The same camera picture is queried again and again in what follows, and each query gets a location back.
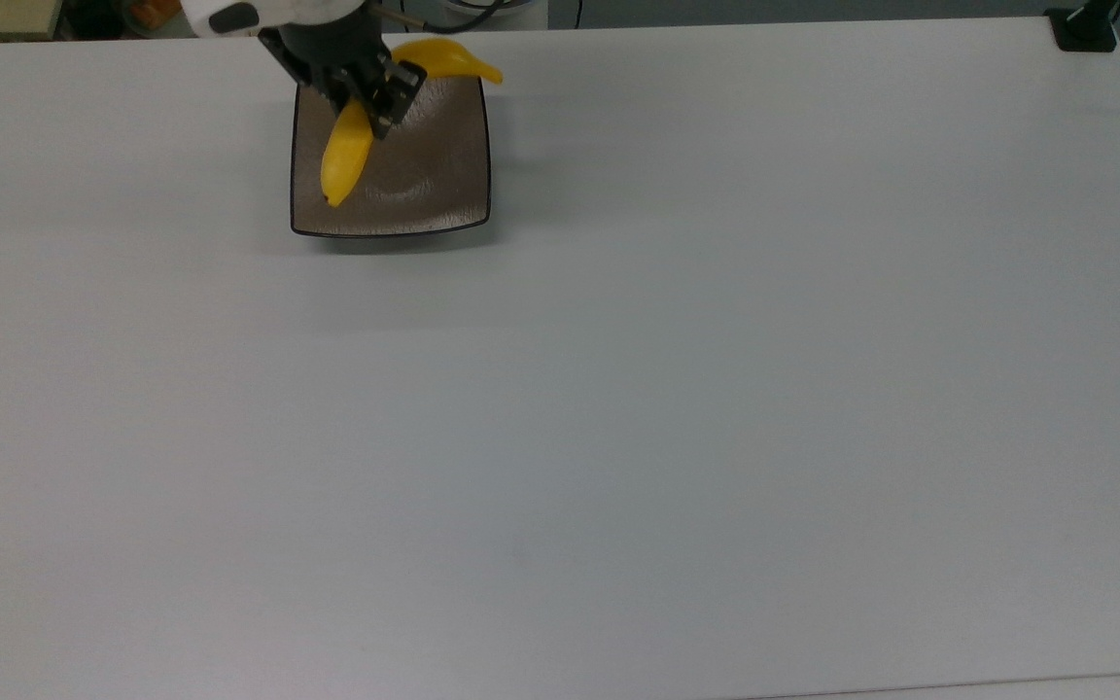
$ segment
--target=black cable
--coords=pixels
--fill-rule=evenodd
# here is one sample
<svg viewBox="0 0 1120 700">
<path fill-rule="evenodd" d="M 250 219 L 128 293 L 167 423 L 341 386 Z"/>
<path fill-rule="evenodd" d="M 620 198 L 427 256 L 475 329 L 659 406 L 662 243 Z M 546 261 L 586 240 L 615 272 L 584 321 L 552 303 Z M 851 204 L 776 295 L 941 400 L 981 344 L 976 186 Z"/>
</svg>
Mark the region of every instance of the black cable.
<svg viewBox="0 0 1120 700">
<path fill-rule="evenodd" d="M 460 34 L 463 31 L 469 31 L 489 19 L 492 15 L 498 12 L 498 9 L 503 8 L 507 0 L 493 0 L 491 4 L 486 6 L 486 9 L 482 11 L 476 18 L 472 18 L 468 22 L 460 22 L 457 26 L 433 26 L 431 22 L 426 22 L 423 29 L 432 34 Z"/>
</svg>

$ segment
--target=banana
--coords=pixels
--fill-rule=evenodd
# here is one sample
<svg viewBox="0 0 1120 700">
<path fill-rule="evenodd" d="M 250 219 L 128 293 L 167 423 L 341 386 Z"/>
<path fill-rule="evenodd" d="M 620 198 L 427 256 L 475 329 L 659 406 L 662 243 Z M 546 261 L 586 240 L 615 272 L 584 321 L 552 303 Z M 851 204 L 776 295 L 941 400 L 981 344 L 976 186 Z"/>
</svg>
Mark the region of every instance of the banana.
<svg viewBox="0 0 1120 700">
<path fill-rule="evenodd" d="M 421 39 L 396 46 L 393 62 L 409 62 L 422 66 L 427 80 L 451 76 L 473 76 L 494 84 L 504 81 L 504 74 L 488 63 L 479 62 L 464 46 L 450 39 Z M 328 147 L 323 152 L 323 195 L 329 205 L 338 207 L 357 185 L 374 133 L 370 116 L 355 101 L 348 102 L 330 130 Z"/>
<path fill-rule="evenodd" d="M 365 108 L 349 100 L 339 111 L 335 128 L 330 130 L 328 147 L 323 152 L 323 195 L 333 207 L 338 207 L 357 185 L 373 142 L 374 132 L 370 130 Z"/>
<path fill-rule="evenodd" d="M 426 68 L 427 77 L 475 76 L 495 85 L 504 83 L 504 74 L 489 63 L 479 62 L 469 49 L 450 39 L 421 39 L 401 44 L 392 52 L 393 62 L 417 63 Z"/>
</svg>

